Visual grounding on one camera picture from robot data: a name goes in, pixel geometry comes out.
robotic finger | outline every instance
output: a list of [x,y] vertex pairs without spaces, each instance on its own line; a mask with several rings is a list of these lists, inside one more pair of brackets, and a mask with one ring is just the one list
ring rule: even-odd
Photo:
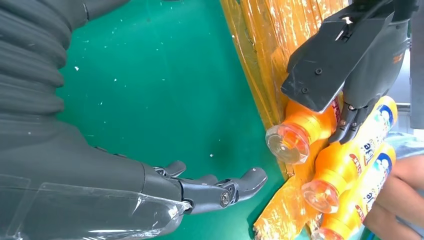
[[241,178],[228,178],[219,182],[213,175],[196,180],[170,178],[170,181],[181,186],[181,201],[191,205],[185,214],[200,214],[225,209],[250,199],[264,186],[267,179],[262,168],[252,168]]
[[355,123],[357,114],[358,109],[344,102],[340,121],[337,124],[334,134],[328,139],[328,141],[330,143],[334,143],[343,140],[347,133],[351,130],[351,125]]
[[155,166],[153,169],[164,177],[176,178],[180,174],[184,173],[187,169],[186,164],[182,161],[174,161],[169,164],[167,167]]

robotic arm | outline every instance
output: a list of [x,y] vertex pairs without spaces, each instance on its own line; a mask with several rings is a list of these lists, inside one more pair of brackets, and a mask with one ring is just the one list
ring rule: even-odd
[[408,22],[418,0],[354,0],[326,18],[288,64],[281,91],[314,112],[342,91],[343,110],[330,142],[352,140],[389,91],[409,46]]
[[72,31],[127,2],[0,1],[0,240],[152,238],[267,181],[261,168],[222,181],[179,178],[182,162],[150,167],[110,154],[56,119]]

clear bottle cap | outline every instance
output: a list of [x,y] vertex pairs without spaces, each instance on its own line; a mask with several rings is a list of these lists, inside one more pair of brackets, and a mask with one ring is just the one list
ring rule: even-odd
[[314,231],[310,235],[310,238],[312,240],[345,240],[338,233],[326,228],[320,228]]
[[329,183],[313,180],[302,186],[303,197],[314,209],[333,214],[339,209],[339,197],[336,189]]
[[309,141],[300,127],[280,124],[266,131],[266,144],[278,160],[303,164],[309,156]]

bottle label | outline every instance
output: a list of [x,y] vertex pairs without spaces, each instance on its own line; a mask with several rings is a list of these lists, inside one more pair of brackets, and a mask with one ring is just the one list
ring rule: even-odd
[[340,93],[337,95],[334,100],[331,102],[331,107],[334,111],[335,122],[338,123],[342,117],[342,111],[340,108],[341,103],[343,102],[343,94]]
[[383,187],[390,171],[392,171],[392,159],[385,153],[380,153],[374,164],[369,167],[366,175],[363,177],[362,189],[360,194],[362,196],[362,204],[355,205],[356,211],[362,221],[364,221],[367,214],[373,207],[377,195]]
[[363,156],[362,168],[368,165],[376,149],[383,143],[390,129],[395,124],[392,110],[389,106],[383,104],[378,106],[369,118],[372,118],[372,123],[369,125],[369,129],[372,130],[372,138],[368,139],[360,148]]
[[355,164],[356,172],[358,173],[358,176],[359,176],[362,173],[362,166],[361,166],[361,163],[359,162],[358,157],[353,153],[349,154],[349,157],[350,157],[350,160]]

orange sticker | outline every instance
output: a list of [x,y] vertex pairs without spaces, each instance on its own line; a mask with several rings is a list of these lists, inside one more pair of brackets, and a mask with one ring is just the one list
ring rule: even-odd
[[401,53],[401,54],[399,54],[397,56],[394,56],[393,57],[393,64],[399,63],[402,60],[403,57],[404,57],[404,54],[403,53]]
[[361,163],[359,162],[358,157],[355,154],[349,154],[350,159],[353,161],[353,163],[356,166],[356,171],[358,173],[358,175],[360,175],[362,173],[362,167],[361,167]]
[[358,205],[355,205],[355,208],[356,208],[356,212],[358,213],[358,215],[359,215],[359,217],[360,217],[360,220],[361,220],[362,222],[364,222],[364,220],[365,220],[364,211],[362,211],[361,207],[360,207],[360,206],[358,206]]
[[341,111],[340,111],[340,105],[339,105],[339,102],[337,101],[337,97],[336,97],[336,99],[334,99],[332,102],[331,102],[331,107],[333,108],[333,110],[334,110],[334,115],[335,115],[335,120],[336,120],[336,123],[338,123],[339,121],[340,121],[340,118],[341,118]]

